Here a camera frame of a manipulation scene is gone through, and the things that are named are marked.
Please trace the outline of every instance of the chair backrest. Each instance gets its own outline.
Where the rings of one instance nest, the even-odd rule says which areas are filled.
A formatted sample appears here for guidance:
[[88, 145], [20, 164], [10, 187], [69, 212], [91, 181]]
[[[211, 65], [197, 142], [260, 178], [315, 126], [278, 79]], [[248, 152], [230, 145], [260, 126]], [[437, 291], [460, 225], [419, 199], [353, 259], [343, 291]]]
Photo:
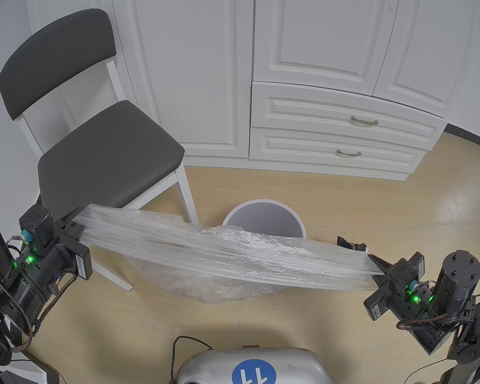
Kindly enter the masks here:
[[87, 9], [62, 17], [29, 37], [0, 72], [0, 94], [12, 118], [65, 81], [116, 55], [108, 15]]

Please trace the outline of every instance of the black crumpled object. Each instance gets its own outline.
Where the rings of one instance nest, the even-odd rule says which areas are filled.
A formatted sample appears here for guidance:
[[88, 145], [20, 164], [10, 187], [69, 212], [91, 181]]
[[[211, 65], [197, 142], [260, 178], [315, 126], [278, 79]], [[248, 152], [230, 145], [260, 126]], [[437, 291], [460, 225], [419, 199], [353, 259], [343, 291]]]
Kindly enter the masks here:
[[355, 251], [365, 252], [367, 250], [367, 244], [354, 244], [346, 241], [343, 237], [338, 236], [336, 239], [336, 244], [343, 248], [353, 249]]

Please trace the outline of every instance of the plastic bag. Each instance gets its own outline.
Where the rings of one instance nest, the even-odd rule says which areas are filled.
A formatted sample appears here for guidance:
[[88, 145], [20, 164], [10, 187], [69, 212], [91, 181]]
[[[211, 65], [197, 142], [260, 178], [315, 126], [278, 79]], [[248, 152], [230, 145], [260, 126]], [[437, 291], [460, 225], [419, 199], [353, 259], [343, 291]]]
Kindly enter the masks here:
[[84, 244], [121, 253], [157, 285], [205, 302], [258, 296], [278, 286], [376, 289], [371, 276], [382, 274], [364, 252], [197, 226], [157, 212], [91, 204], [74, 221], [85, 226]]

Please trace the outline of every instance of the white trash can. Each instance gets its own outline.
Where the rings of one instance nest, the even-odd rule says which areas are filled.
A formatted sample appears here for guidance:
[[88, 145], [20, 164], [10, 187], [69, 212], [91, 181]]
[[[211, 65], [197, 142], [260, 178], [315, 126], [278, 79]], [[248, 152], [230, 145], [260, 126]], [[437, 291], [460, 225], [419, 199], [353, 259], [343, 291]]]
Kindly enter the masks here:
[[285, 204], [275, 200], [258, 199], [235, 207], [223, 225], [240, 227], [263, 235], [307, 238], [299, 216]]

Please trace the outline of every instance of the white drawer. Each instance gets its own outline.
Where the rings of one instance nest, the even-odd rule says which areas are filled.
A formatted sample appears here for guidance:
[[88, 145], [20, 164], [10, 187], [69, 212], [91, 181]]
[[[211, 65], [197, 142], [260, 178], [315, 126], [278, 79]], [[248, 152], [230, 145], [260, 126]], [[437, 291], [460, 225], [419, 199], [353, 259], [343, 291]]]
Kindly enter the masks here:
[[250, 159], [412, 173], [426, 153], [404, 145], [331, 133], [256, 127], [250, 130]]
[[430, 113], [371, 96], [305, 85], [252, 85], [253, 127], [336, 133], [431, 150], [446, 124]]

